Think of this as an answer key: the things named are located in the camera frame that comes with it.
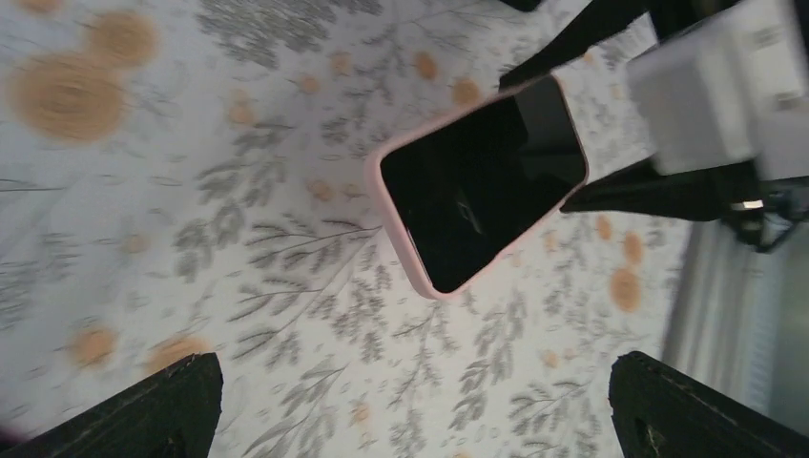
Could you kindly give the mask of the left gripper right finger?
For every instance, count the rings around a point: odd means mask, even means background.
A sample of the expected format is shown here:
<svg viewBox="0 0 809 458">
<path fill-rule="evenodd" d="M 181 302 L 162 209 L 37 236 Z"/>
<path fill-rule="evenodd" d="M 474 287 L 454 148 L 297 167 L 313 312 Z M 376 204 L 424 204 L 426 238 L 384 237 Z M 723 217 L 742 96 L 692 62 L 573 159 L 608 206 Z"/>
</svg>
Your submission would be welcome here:
<svg viewBox="0 0 809 458">
<path fill-rule="evenodd" d="M 808 437 L 649 355 L 612 365 L 612 423 L 625 457 L 806 457 Z"/>
</svg>

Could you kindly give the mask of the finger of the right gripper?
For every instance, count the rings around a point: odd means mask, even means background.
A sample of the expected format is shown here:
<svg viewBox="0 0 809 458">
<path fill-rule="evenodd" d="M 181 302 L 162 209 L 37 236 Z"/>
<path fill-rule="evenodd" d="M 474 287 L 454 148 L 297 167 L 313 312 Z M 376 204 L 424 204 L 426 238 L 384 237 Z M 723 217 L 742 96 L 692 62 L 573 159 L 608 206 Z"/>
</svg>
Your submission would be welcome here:
<svg viewBox="0 0 809 458">
<path fill-rule="evenodd" d="M 545 76 L 598 44 L 625 30 L 645 14 L 651 3 L 641 0 L 594 0 L 543 49 L 503 74 L 500 89 L 510 89 L 533 78 Z"/>
</svg>

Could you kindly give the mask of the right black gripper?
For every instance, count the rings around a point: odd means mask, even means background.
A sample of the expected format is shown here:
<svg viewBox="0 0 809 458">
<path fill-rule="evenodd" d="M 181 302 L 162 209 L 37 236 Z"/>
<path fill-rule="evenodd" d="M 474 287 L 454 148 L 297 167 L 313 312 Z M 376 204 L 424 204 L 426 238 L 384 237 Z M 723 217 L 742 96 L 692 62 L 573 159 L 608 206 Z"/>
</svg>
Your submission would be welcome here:
<svg viewBox="0 0 809 458">
<path fill-rule="evenodd" d="M 721 200 L 727 208 L 722 217 Z M 661 175 L 647 158 L 577 190 L 560 211 L 687 221 L 721 217 L 738 241 L 770 253 L 808 221 L 808 178 L 764 179 L 750 160 L 718 168 L 715 182 L 707 170 Z"/>
</svg>

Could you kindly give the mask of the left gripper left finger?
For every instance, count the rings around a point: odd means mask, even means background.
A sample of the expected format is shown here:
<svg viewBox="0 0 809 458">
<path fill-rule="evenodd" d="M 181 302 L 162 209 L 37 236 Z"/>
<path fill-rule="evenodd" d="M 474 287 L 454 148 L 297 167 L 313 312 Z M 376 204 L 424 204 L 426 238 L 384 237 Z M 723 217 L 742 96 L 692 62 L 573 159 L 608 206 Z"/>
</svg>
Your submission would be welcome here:
<svg viewBox="0 0 809 458">
<path fill-rule="evenodd" d="M 3 457 L 207 457 L 221 414 L 218 356 L 192 354 L 34 438 L 1 437 Z"/>
</svg>

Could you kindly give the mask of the phone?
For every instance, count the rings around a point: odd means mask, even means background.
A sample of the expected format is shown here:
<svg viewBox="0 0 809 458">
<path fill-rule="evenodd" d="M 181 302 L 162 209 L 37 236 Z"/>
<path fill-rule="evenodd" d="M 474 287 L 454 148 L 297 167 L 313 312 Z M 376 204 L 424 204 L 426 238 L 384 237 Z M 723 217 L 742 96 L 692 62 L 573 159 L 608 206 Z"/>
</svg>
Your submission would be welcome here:
<svg viewBox="0 0 809 458">
<path fill-rule="evenodd" d="M 367 190 L 419 295 L 460 292 L 588 181 L 589 164 L 552 75 L 388 140 Z"/>
</svg>

